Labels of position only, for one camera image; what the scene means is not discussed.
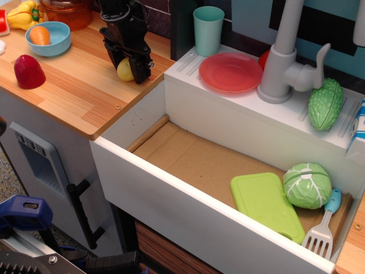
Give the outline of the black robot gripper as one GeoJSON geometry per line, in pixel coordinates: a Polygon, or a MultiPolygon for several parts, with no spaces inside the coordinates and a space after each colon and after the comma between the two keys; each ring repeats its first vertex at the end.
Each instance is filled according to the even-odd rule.
{"type": "Polygon", "coordinates": [[[108,56],[117,69],[119,63],[130,57],[129,65],[137,84],[151,76],[154,62],[151,49],[145,41],[148,8],[140,1],[99,1],[101,19],[107,24],[99,32],[108,56]]]}

